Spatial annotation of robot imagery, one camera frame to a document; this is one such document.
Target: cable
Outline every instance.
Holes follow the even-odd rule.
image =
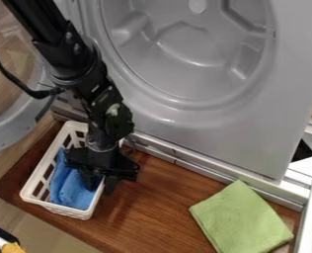
[[[55,96],[62,92],[64,92],[64,89],[60,87],[56,87],[50,90],[38,90],[34,91],[31,90],[26,84],[24,84],[21,80],[19,80],[16,76],[14,76],[12,73],[10,73],[8,70],[4,68],[0,61],[0,72],[11,82],[13,82],[15,85],[17,85],[20,89],[22,89],[25,93],[27,93],[29,96],[35,98],[35,99],[44,99],[46,97]]]

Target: blue towel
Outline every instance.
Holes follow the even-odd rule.
[[[96,191],[88,191],[76,169],[66,167],[64,150],[58,152],[55,172],[50,181],[50,201],[66,207],[87,210]]]
[[[60,191],[59,198],[65,206],[77,210],[87,210],[93,201],[95,192],[88,191],[79,172],[72,170]]]
[[[58,205],[62,205],[62,202],[59,198],[59,193],[63,186],[63,183],[66,181],[71,168],[65,166],[64,163],[64,149],[60,148],[57,153],[56,166],[53,172],[53,175],[50,180],[50,202]]]

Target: white laundry basket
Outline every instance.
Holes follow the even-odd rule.
[[[102,191],[105,188],[105,177],[102,179],[98,190],[89,208],[85,211],[68,208],[51,203],[49,193],[49,183],[56,165],[57,152],[59,148],[82,147],[85,145],[85,135],[88,125],[77,122],[67,122],[50,145],[49,149],[39,162],[32,176],[20,193],[20,197],[28,203],[40,205],[45,209],[65,216],[89,219],[99,201]]]

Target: green towel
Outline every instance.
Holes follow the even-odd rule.
[[[293,238],[269,204],[242,181],[190,212],[218,253],[266,253]]]

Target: wooden surface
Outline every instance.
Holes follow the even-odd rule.
[[[19,192],[59,129],[54,126],[0,180],[0,198],[104,252],[215,252],[188,208],[225,185],[144,153],[134,154],[142,168],[139,182],[121,182],[111,196],[101,198],[88,221],[23,202]],[[296,234],[300,214],[270,205]],[[275,252],[291,253],[293,244]]]

